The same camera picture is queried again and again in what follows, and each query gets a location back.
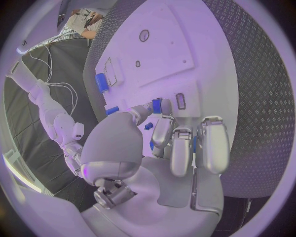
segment gray padding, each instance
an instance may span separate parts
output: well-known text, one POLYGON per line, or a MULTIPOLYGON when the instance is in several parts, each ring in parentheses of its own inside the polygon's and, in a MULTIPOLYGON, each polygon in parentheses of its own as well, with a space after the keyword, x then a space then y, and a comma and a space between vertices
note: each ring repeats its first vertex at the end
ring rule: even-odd
POLYGON ((148 169, 160 186, 158 204, 177 208, 186 207, 192 192, 193 166, 188 168, 186 176, 178 178, 170 169, 170 161, 161 158, 145 157, 142 167, 148 169))
POLYGON ((100 29, 92 41, 83 71, 84 85, 90 103, 98 121, 106 117, 103 95, 99 92, 95 81, 95 68, 109 41, 125 21, 125 19, 146 0, 118 0, 103 19, 100 29))
POLYGON ((130 113, 115 113, 101 121, 89 134, 81 164, 89 162, 132 162, 141 164, 143 136, 130 113))
POLYGON ((262 28, 230 0, 204 0, 220 23, 237 71, 239 108, 230 167, 221 176, 225 196, 270 196, 290 157, 294 99, 276 48, 262 28))

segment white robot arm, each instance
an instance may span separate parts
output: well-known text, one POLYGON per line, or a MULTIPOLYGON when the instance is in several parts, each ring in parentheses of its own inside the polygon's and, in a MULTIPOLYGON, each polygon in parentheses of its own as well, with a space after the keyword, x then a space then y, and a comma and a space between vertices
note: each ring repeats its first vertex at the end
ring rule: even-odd
POLYGON ((83 124, 75 123, 63 106, 51 98, 48 85, 36 79, 22 60, 17 62, 7 76, 28 92, 29 99, 39 107, 40 121, 46 133, 63 150, 66 164, 72 173, 81 177, 82 146, 77 140, 83 136, 83 124))

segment shirt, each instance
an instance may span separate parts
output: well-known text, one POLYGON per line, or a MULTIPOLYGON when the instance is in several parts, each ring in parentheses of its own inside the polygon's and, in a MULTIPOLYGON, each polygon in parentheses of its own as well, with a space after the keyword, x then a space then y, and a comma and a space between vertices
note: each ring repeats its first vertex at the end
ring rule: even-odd
MULTIPOLYGON (((80 11, 78 13, 79 14, 87 14, 88 16, 81 16, 81 15, 75 14, 69 18, 69 20, 67 22, 67 26, 81 35, 81 33, 85 30, 84 25, 85 25, 86 21, 91 18, 91 16, 89 16, 91 11, 88 9, 80 9, 80 11)), ((99 27, 101 26, 101 23, 102 23, 102 20, 99 20, 98 22, 96 22, 86 28, 89 31, 97 31, 99 29, 99 27)))

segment diamond plate texture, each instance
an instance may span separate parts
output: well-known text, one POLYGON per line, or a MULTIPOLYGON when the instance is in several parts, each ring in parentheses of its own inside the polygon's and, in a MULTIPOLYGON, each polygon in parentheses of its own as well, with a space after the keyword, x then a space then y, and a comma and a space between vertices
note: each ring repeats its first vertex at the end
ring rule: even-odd
POLYGON ((230 0, 203 0, 232 51, 239 89, 230 166, 221 176, 225 196, 270 196, 294 139, 294 97, 279 53, 256 21, 230 0))
POLYGON ((117 29, 125 19, 145 1, 146 0, 118 0, 103 19, 90 46, 83 70, 83 81, 98 122, 106 117, 104 108, 106 102, 95 82, 95 68, 117 29))

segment small blue object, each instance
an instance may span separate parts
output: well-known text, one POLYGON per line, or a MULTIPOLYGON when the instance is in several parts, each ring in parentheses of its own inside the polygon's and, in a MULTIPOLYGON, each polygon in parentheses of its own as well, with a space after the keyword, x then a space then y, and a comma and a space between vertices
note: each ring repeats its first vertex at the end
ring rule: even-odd
POLYGON ((146 125, 145 125, 145 130, 150 130, 151 128, 153 128, 153 124, 152 124, 152 122, 150 122, 150 123, 147 123, 146 125))
POLYGON ((105 91, 109 90, 109 86, 104 73, 96 74, 96 82, 101 93, 104 93, 105 91))
POLYGON ((106 115, 111 115, 111 114, 115 113, 118 110, 119 110, 119 107, 118 106, 115 106, 113 108, 110 108, 110 109, 106 110, 106 115))
POLYGON ((197 139, 197 137, 195 136, 195 137, 193 138, 193 152, 194 152, 194 153, 196 153, 196 139, 197 139))
POLYGON ((154 114, 161 114, 161 101, 162 98, 152 100, 154 114))
POLYGON ((150 148, 151 148, 151 151, 153 151, 153 148, 154 148, 154 144, 152 141, 150 141, 150 148))

